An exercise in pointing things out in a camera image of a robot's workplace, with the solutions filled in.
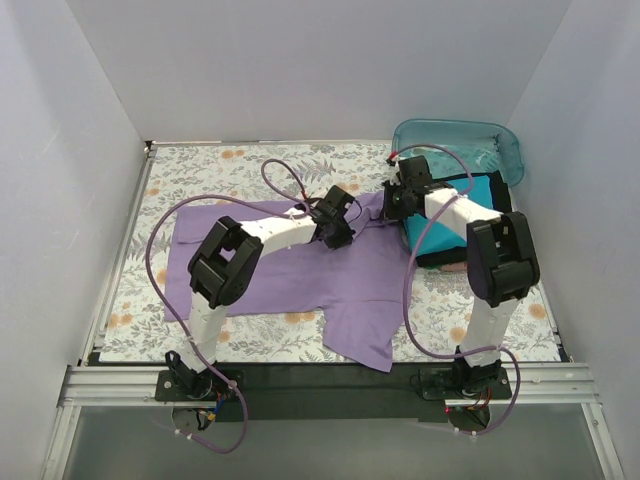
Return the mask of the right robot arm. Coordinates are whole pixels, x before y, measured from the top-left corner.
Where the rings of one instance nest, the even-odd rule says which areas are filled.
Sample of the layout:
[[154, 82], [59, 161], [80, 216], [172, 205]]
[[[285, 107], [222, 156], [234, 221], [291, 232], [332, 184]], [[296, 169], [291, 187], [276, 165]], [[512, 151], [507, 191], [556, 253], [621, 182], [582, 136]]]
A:
[[431, 398], [475, 397], [503, 382], [501, 355], [509, 321], [540, 279], [527, 218], [470, 199], [472, 176], [463, 189], [435, 179], [422, 156], [399, 160], [396, 166], [395, 177], [384, 184], [383, 218], [420, 215], [427, 230], [440, 224], [463, 239], [474, 294], [462, 343], [452, 354], [436, 355], [436, 364], [420, 372], [418, 380]]

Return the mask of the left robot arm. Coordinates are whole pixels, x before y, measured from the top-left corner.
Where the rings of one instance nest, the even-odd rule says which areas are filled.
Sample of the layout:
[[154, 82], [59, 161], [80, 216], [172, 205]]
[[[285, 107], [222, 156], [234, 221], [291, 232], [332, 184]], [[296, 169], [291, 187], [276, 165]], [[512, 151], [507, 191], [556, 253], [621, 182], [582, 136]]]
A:
[[223, 216], [190, 259], [191, 306], [181, 322], [183, 346], [165, 361], [175, 385], [190, 399], [209, 395], [215, 375], [218, 337], [229, 307], [247, 291], [261, 258], [296, 245], [323, 242], [330, 249], [349, 245], [355, 231], [346, 214], [356, 199], [338, 186], [316, 200], [304, 200], [266, 218], [238, 222]]

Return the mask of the purple t shirt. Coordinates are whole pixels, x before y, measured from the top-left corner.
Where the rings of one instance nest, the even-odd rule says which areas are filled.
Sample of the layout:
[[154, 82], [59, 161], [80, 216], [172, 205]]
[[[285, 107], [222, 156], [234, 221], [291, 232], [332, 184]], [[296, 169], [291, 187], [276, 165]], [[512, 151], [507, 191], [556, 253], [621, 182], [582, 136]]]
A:
[[397, 227], [379, 218], [381, 193], [365, 193], [347, 214], [351, 244], [321, 242], [267, 255], [230, 314], [302, 313], [325, 316], [323, 343], [369, 368], [392, 367], [392, 338], [402, 323], [401, 288], [409, 260]]

